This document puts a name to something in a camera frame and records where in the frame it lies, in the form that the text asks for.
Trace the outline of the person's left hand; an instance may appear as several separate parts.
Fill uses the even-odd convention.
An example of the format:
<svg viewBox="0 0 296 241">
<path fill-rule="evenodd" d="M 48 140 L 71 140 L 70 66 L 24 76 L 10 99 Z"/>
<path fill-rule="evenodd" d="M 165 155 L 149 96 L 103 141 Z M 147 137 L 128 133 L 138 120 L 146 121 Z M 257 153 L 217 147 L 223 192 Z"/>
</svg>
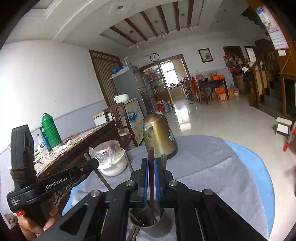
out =
<svg viewBox="0 0 296 241">
<path fill-rule="evenodd" d="M 49 219 L 43 227 L 27 217 L 26 214 L 18 216 L 18 224 L 25 238 L 27 240 L 34 240 L 38 235 L 48 230 L 60 217 L 56 205 L 51 203 L 49 206 Z"/>
</svg>

